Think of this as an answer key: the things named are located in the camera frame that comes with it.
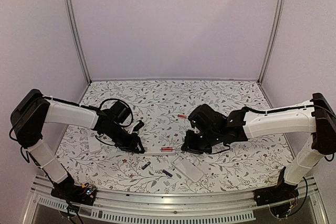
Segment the white remote with display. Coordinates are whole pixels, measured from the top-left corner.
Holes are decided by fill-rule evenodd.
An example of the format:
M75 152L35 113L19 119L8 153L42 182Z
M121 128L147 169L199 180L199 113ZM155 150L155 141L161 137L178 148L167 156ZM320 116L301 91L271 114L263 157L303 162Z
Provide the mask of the white remote with display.
M156 156L156 155L174 155L175 152L161 152L162 147L148 147L145 148L144 155Z

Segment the white remote control back up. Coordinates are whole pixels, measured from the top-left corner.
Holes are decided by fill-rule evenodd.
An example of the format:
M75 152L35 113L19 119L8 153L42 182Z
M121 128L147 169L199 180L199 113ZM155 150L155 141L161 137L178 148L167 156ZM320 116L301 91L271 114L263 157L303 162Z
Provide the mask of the white remote control back up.
M202 170L200 170L198 167L193 165L190 161L183 158L182 156L177 156L171 161L171 164L186 178L194 183L201 180L204 176L204 172Z

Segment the red orange battery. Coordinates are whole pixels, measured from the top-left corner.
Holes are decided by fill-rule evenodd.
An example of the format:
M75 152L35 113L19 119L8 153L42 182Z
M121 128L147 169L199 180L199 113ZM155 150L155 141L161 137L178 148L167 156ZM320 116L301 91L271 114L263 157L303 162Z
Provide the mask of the red orange battery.
M187 116L186 116L186 115L180 115L180 114L178 114L177 116L178 116L179 118L187 119Z
M173 148L172 147L162 147L161 152L172 152Z

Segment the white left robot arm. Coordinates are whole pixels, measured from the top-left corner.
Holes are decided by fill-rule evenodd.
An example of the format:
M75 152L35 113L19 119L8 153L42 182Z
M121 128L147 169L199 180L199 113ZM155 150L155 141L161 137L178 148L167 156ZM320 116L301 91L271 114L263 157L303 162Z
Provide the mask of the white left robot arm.
M124 152L143 154L145 149L137 133L142 126L134 122L130 106L123 100L109 98L99 106L78 103L46 96L38 89L31 89L10 115L12 128L9 138L37 162L40 169L58 184L57 190L67 200L78 195L78 188L67 179L71 176L56 158L56 147L46 140L55 126L62 137L68 126L77 126L107 136L112 145Z

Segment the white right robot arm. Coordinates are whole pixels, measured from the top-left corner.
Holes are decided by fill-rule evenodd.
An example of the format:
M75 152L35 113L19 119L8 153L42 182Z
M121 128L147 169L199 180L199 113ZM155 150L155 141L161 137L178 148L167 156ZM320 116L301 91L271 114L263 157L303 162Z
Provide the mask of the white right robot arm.
M195 108L187 118L191 129L186 132L182 151L211 154L218 144L244 142L252 138L282 133L306 132L310 138L279 175L278 185L271 190L276 201L284 200L325 156L335 154L335 113L321 93L296 105L271 110L255 110L247 106L227 116L209 105Z

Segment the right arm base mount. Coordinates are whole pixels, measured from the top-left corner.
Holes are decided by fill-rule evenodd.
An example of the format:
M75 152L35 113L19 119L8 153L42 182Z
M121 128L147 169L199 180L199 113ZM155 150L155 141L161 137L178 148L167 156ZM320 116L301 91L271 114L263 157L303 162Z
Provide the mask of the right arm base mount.
M275 204L270 207L270 212L279 219L287 218L291 214L299 196L297 186L285 183L256 189L253 193L257 206Z

